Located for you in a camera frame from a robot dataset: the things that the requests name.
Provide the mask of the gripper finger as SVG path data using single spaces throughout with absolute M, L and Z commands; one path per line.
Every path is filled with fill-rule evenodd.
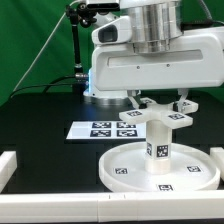
M 135 109 L 145 109 L 146 104 L 141 101 L 140 92 L 138 90 L 128 90 L 128 98 Z
M 173 104 L 173 110 L 176 112 L 182 112 L 184 109 L 184 102 L 187 99 L 189 89 L 188 88 L 179 88 L 178 95 L 180 96 L 179 100 Z

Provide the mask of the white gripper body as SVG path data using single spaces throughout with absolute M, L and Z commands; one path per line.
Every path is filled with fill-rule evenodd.
M 224 27 L 189 30 L 160 53 L 137 54 L 128 43 L 99 46 L 91 72 L 101 91 L 219 87 L 224 84 Z

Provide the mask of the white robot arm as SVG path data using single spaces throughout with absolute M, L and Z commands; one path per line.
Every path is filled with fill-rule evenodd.
M 86 0 L 97 27 L 85 95 L 116 104 L 140 90 L 224 84 L 224 27 L 184 31 L 181 0 Z

